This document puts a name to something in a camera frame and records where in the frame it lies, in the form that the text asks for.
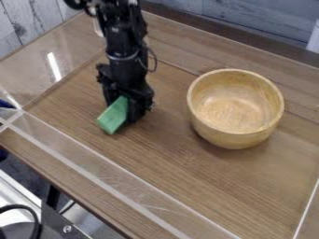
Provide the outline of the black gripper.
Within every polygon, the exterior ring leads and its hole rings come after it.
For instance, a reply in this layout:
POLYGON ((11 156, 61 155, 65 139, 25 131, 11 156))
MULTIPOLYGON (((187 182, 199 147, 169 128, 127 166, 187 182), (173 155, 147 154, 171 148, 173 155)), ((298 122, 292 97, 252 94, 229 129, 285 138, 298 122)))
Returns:
POLYGON ((97 69, 106 103, 113 105, 122 95, 126 96, 129 98, 127 123, 135 123, 154 103, 155 93, 146 81, 150 72, 149 55, 139 54, 129 61, 111 60, 110 63, 99 63, 97 69))

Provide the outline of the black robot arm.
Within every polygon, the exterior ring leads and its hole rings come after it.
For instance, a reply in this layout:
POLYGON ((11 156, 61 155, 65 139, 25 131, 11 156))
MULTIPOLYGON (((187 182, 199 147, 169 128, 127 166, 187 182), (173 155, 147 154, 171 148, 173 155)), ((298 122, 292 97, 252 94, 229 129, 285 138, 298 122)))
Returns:
POLYGON ((98 81, 103 96, 113 105, 123 96, 129 100, 126 123, 137 122, 151 110, 155 92, 147 83, 147 74, 158 70, 149 66, 153 50, 145 41, 149 34, 142 15, 141 0, 65 0, 66 5, 83 10, 98 20, 106 39, 109 63, 99 63, 98 81))

